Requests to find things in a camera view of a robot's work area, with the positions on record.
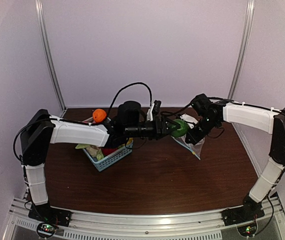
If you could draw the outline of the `orange fruit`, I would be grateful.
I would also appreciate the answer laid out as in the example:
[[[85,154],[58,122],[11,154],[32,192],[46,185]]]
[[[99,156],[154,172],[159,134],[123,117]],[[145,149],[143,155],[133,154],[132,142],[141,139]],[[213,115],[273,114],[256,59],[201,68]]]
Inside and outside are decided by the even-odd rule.
[[[106,111],[101,108],[95,109],[92,113],[92,119],[94,123],[101,123],[106,119],[106,117]]]

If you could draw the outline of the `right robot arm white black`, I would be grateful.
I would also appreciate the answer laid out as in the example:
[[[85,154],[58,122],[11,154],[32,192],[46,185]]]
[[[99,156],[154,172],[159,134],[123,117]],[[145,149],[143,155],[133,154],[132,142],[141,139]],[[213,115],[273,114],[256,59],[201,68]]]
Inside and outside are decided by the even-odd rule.
[[[249,202],[239,209],[239,217],[249,221],[258,213],[257,204],[268,195],[285,171],[285,108],[256,106],[208,97],[204,93],[194,97],[189,104],[200,120],[187,131],[185,141],[188,144],[196,145],[223,122],[243,125],[271,135],[267,164],[246,197]]]

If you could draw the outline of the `green lime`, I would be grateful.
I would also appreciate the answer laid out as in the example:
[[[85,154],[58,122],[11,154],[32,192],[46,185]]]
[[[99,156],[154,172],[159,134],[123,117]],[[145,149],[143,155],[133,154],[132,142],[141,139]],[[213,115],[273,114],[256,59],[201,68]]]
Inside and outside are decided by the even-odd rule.
[[[175,122],[175,124],[170,127],[170,129],[172,130],[170,135],[174,138],[184,136],[188,132],[188,124],[184,120],[178,118],[174,119],[173,121]]]

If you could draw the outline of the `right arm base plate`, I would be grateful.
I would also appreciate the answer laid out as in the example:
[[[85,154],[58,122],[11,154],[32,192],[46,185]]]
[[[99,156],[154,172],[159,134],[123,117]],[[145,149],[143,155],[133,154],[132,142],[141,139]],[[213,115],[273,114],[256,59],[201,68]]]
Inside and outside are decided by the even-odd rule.
[[[265,212],[262,207],[252,210],[247,206],[239,206],[236,208],[227,208],[221,212],[221,215],[224,225],[231,226],[262,218],[265,216]]]

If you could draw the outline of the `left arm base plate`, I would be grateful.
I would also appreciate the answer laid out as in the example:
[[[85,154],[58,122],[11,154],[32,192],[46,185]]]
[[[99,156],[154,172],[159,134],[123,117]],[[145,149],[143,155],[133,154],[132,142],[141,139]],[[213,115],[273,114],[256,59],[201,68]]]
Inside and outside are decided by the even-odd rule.
[[[31,219],[62,227],[69,226],[71,216],[71,211],[54,208],[50,205],[32,205],[28,213],[28,217]]]

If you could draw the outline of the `clear zip top bag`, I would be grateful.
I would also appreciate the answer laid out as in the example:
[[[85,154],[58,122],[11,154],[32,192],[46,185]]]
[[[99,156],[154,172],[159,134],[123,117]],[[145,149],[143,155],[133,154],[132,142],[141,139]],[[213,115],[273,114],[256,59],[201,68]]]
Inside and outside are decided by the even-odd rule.
[[[201,160],[201,152],[202,152],[203,145],[205,143],[205,139],[202,139],[200,142],[196,144],[186,143],[186,135],[183,135],[180,137],[172,136],[172,139],[176,143],[178,143],[179,145],[181,145],[182,147],[190,151],[198,160]]]

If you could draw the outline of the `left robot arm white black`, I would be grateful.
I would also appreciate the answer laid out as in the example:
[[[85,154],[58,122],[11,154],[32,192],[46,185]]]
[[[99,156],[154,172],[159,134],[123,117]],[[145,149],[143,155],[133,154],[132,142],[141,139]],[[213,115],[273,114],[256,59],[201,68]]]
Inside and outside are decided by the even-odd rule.
[[[117,108],[117,114],[109,122],[90,123],[74,121],[50,115],[40,109],[14,138],[21,144],[18,156],[25,169],[35,214],[43,222],[50,222],[54,210],[49,207],[46,189],[45,161],[49,145],[56,143],[87,144],[103,148],[115,148],[129,138],[159,140],[180,129],[180,124],[165,116],[159,116],[160,101],[155,101],[147,113],[141,104],[126,101]]]

